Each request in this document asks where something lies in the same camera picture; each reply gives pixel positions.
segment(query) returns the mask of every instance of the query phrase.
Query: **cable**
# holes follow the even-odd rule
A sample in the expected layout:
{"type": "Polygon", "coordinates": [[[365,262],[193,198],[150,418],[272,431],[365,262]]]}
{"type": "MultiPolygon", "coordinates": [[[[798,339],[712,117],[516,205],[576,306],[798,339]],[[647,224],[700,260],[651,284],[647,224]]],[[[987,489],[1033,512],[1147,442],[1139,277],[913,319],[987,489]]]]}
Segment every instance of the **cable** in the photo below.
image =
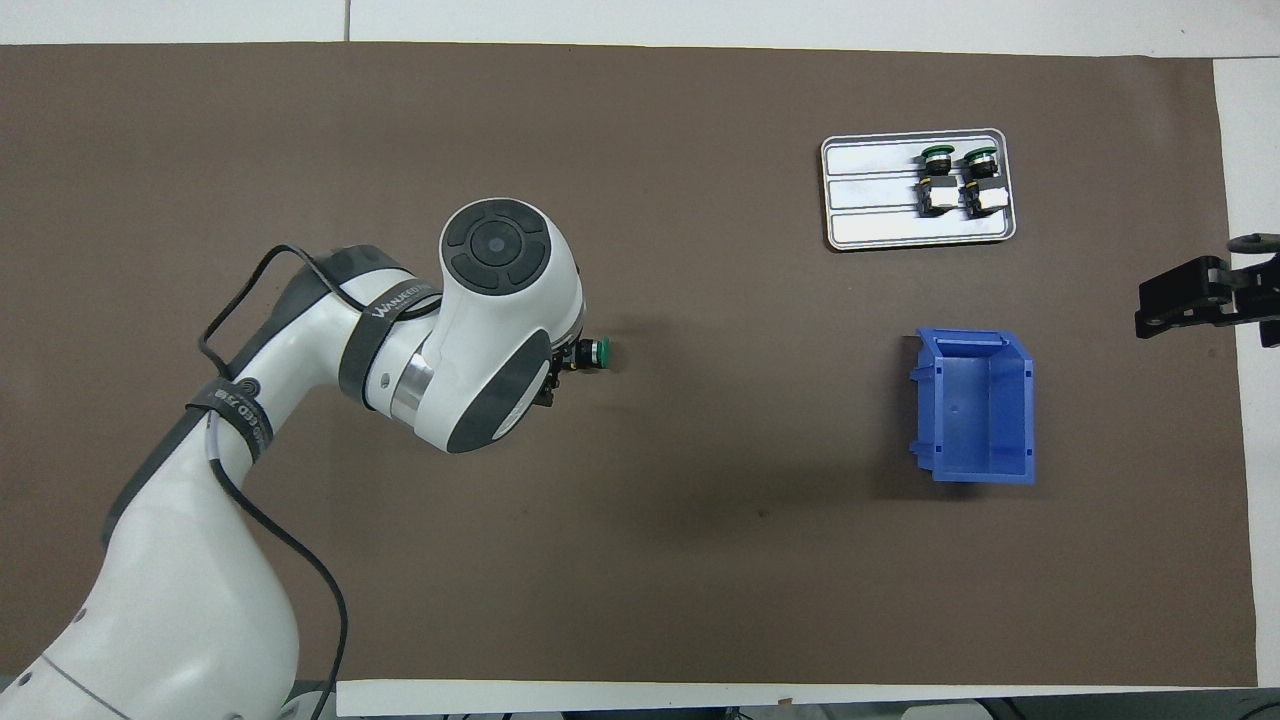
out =
{"type": "MultiPolygon", "coordinates": [[[[227,306],[223,307],[220,313],[218,313],[218,316],[214,318],[214,322],[209,323],[209,327],[205,328],[205,332],[201,333],[200,338],[196,341],[196,347],[200,348],[200,352],[205,357],[209,357],[209,360],[214,364],[214,366],[218,368],[218,374],[227,378],[228,380],[234,380],[236,378],[232,377],[232,370],[230,368],[227,366],[227,363],[223,361],[223,359],[218,355],[218,352],[214,351],[214,348],[209,347],[209,338],[211,338],[214,333],[218,332],[218,328],[220,328],[221,324],[227,322],[227,318],[229,318],[232,313],[234,313],[236,309],[239,307],[239,304],[244,300],[244,297],[248,296],[250,291],[253,290],[253,286],[257,284],[257,281],[262,278],[262,273],[266,272],[266,268],[271,264],[271,260],[275,260],[284,252],[292,252],[293,255],[297,255],[298,259],[302,260],[302,263],[307,266],[307,269],[311,270],[311,274],[314,274],[321,283],[324,283],[325,288],[329,292],[337,295],[338,299],[342,300],[348,307],[351,307],[357,313],[365,311],[366,306],[362,302],[357,301],[351,295],[348,295],[347,291],[342,290],[342,287],[338,283],[333,282],[333,278],[330,278],[329,274],[325,273],[324,269],[316,264],[315,259],[312,259],[306,250],[302,250],[301,247],[293,245],[276,245],[275,247],[268,250],[266,255],[262,255],[262,259],[257,261],[257,266],[253,268],[252,273],[250,273],[248,279],[244,281],[244,284],[241,287],[239,292],[237,292],[236,296],[232,297],[232,301],[228,302],[227,306]]],[[[406,311],[397,319],[397,322],[416,320],[417,318],[422,318],[430,313],[434,313],[439,307],[440,307],[440,296],[435,296],[433,300],[428,301],[426,305],[416,310],[406,311]]]]}
{"type": "Polygon", "coordinates": [[[1000,720],[1000,714],[996,712],[996,708],[991,706],[991,701],[978,697],[974,698],[974,702],[980,705],[982,708],[987,711],[987,715],[991,715],[991,720],[1000,720]]]}
{"type": "Polygon", "coordinates": [[[1254,716],[1257,716],[1258,714],[1261,714],[1261,712],[1263,712],[1266,710],[1271,710],[1272,707],[1280,707],[1280,701],[1268,702],[1266,705],[1260,705],[1260,706],[1254,707],[1253,710],[1245,712],[1244,715],[1240,715],[1240,720],[1249,720],[1249,717],[1254,717],[1254,716]]]}
{"type": "MultiPolygon", "coordinates": [[[[979,697],[974,698],[974,702],[980,705],[982,708],[987,711],[987,715],[991,715],[995,720],[1000,720],[1000,714],[996,712],[995,707],[992,707],[991,700],[979,697]]],[[[1023,715],[1023,711],[1016,705],[1014,705],[1012,698],[1002,697],[1000,698],[1000,702],[1005,703],[1009,707],[1009,711],[1014,714],[1014,717],[1016,717],[1018,720],[1027,720],[1027,716],[1023,715]]]]}
{"type": "Polygon", "coordinates": [[[1012,698],[1002,697],[1000,698],[1000,701],[1009,706],[1009,710],[1014,714],[1014,717],[1016,717],[1018,720],[1027,720],[1027,716],[1023,715],[1023,711],[1019,710],[1016,705],[1014,705],[1012,698]]]}
{"type": "MultiPolygon", "coordinates": [[[[311,270],[311,273],[325,286],[325,288],[329,292],[338,296],[338,299],[342,300],[342,302],[344,302],[348,307],[351,307],[357,313],[364,313],[366,309],[364,304],[361,304],[355,297],[348,295],[344,290],[342,290],[342,287],[338,283],[335,283],[333,278],[330,278],[328,273],[324,272],[323,268],[320,268],[320,265],[316,264],[315,259],[312,259],[306,250],[302,250],[293,245],[276,245],[275,247],[268,250],[265,255],[262,255],[262,259],[257,261],[257,266],[255,266],[253,272],[250,273],[248,279],[244,281],[244,284],[239,288],[239,292],[237,292],[236,296],[232,297],[230,302],[228,302],[227,306],[218,313],[218,315],[214,318],[214,322],[209,323],[209,327],[205,328],[205,332],[201,333],[200,338],[196,341],[196,347],[200,348],[200,352],[214,364],[214,366],[218,369],[218,374],[228,380],[234,380],[236,378],[233,377],[232,370],[227,365],[227,363],[223,361],[223,359],[218,355],[216,351],[214,351],[212,347],[209,346],[209,340],[214,336],[215,332],[218,332],[218,328],[220,328],[221,324],[227,322],[227,318],[229,318],[232,313],[234,313],[236,309],[239,307],[239,304],[248,296],[248,293],[253,290],[253,287],[257,286],[257,282],[262,278],[262,273],[266,272],[271,261],[285,252],[291,252],[296,255],[300,260],[302,260],[302,263],[307,266],[307,269],[311,270]]],[[[416,310],[410,310],[403,313],[396,322],[413,320],[424,315],[428,315],[430,313],[434,313],[440,307],[440,300],[442,296],[439,295],[433,299],[429,299],[425,302],[425,305],[422,305],[416,310]]],[[[317,720],[320,717],[320,712],[324,710],[325,703],[329,701],[329,696],[333,693],[334,687],[338,684],[338,670],[342,666],[342,656],[347,648],[347,628],[348,628],[347,601],[342,596],[342,588],[338,587],[338,580],[334,579],[332,573],[329,573],[329,569],[325,568],[324,562],[321,562],[320,559],[316,557],[314,552],[307,550],[307,547],[302,544],[297,538],[291,536],[288,530],[278,525],[275,520],[271,520],[271,518],[268,516],[266,512],[262,512],[261,509],[253,505],[253,501],[251,501],[238,487],[236,487],[236,483],[232,482],[230,477],[227,474],[227,469],[223,468],[221,459],[219,457],[218,454],[218,423],[212,413],[206,415],[206,427],[207,427],[207,433],[205,434],[205,443],[206,443],[206,452],[209,456],[209,466],[210,469],[212,469],[214,477],[218,479],[218,484],[221,486],[223,492],[225,492],[228,497],[236,501],[236,505],[238,505],[241,510],[248,514],[250,518],[257,521],[259,525],[262,525],[262,528],[265,528],[269,533],[275,536],[276,539],[287,544],[289,550],[301,555],[302,559],[306,560],[307,564],[310,564],[311,568],[314,568],[315,571],[320,574],[325,584],[329,585],[329,592],[333,594],[334,605],[337,605],[338,607],[338,647],[334,651],[333,665],[329,669],[329,679],[324,684],[324,691],[320,694],[320,702],[311,712],[311,720],[317,720]]],[[[511,715],[508,714],[503,720],[511,720],[511,715]]]]}
{"type": "Polygon", "coordinates": [[[333,593],[334,605],[338,606],[338,647],[333,653],[333,665],[329,667],[329,679],[325,682],[324,691],[320,692],[320,702],[316,703],[315,710],[311,711],[311,720],[319,720],[320,712],[324,711],[324,706],[329,702],[329,696],[333,693],[334,687],[338,684],[338,670],[342,666],[342,656],[347,650],[347,600],[342,596],[342,588],[338,587],[338,580],[334,579],[329,569],[325,568],[324,562],[310,550],[307,546],[302,544],[297,538],[289,534],[288,530],[282,528],[262,512],[253,501],[244,496],[244,493],[236,487],[230,477],[227,474],[227,469],[223,468],[223,461],[218,456],[218,418],[215,413],[209,413],[205,415],[206,419],[206,433],[205,433],[205,452],[209,456],[209,466],[214,471],[214,477],[218,478],[218,484],[221,486],[223,492],[225,492],[236,505],[241,506],[241,510],[248,514],[250,518],[262,525],[269,533],[276,537],[280,542],[289,546],[289,550],[297,552],[306,560],[311,568],[324,579],[325,584],[329,585],[329,592],[333,593]]]}

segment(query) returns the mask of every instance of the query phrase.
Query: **blue plastic bin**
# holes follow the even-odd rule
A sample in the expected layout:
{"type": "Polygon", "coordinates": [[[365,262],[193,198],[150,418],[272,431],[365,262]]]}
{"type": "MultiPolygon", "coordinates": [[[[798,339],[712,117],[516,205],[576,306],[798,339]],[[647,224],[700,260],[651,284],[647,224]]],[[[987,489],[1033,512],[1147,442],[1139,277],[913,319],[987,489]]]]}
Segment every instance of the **blue plastic bin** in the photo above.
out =
{"type": "Polygon", "coordinates": [[[948,483],[1036,482],[1034,368],[1012,333],[920,328],[920,468],[948,483]]]}

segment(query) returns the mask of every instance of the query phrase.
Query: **brown paper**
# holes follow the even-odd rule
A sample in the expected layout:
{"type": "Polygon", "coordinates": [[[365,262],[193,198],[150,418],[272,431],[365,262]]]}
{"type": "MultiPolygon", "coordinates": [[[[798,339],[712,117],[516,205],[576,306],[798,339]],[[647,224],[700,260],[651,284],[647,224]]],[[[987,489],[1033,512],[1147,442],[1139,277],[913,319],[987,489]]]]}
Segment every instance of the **brown paper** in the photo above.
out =
{"type": "MultiPolygon", "coordinates": [[[[3,47],[0,94],[0,673],[79,607],[261,252],[438,279],[452,210],[509,195],[616,365],[465,456],[333,388],[280,428],[247,489],[342,582],[343,678],[1256,683],[1233,334],[1132,327],[1140,281],[1222,252],[1208,61],[3,47]],[[827,250],[826,137],[972,127],[1009,138],[1012,240],[827,250]],[[1036,486],[915,468],[920,325],[1034,356],[1036,486]]],[[[260,538],[321,676],[330,601],[260,538]]]]}

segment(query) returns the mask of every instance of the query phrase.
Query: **silver tray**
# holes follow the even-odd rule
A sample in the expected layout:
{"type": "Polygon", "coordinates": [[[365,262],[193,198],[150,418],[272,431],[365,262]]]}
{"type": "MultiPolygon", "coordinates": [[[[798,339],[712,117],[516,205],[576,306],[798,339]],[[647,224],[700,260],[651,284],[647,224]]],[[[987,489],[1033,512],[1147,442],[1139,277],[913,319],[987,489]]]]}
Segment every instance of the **silver tray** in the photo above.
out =
{"type": "Polygon", "coordinates": [[[1016,227],[1009,146],[995,128],[828,137],[822,143],[822,188],[827,242],[836,250],[1000,242],[1016,227]],[[956,149],[951,174],[957,177],[965,152],[993,145],[1009,208],[984,218],[972,218],[964,208],[922,215],[915,206],[920,151],[943,142],[956,149]]]}

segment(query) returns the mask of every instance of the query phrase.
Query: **black strap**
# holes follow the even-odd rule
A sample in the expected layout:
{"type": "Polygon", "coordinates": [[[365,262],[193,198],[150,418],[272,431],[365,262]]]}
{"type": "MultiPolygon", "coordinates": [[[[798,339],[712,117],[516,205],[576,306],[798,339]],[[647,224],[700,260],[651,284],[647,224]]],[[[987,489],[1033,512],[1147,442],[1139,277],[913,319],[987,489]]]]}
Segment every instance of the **black strap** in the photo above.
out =
{"type": "Polygon", "coordinates": [[[271,420],[268,419],[262,406],[248,395],[246,388],[227,378],[209,380],[209,384],[191,398],[187,407],[212,410],[223,420],[230,423],[236,432],[244,438],[244,445],[248,446],[248,454],[255,462],[275,439],[271,420]]]}
{"type": "Polygon", "coordinates": [[[347,338],[347,347],[342,351],[342,363],[338,365],[338,387],[343,393],[372,410],[365,396],[365,382],[369,379],[369,369],[374,366],[378,351],[383,348],[387,336],[392,332],[392,325],[406,310],[439,292],[424,281],[410,278],[396,283],[365,307],[356,320],[355,329],[351,331],[351,337],[347,338]]]}

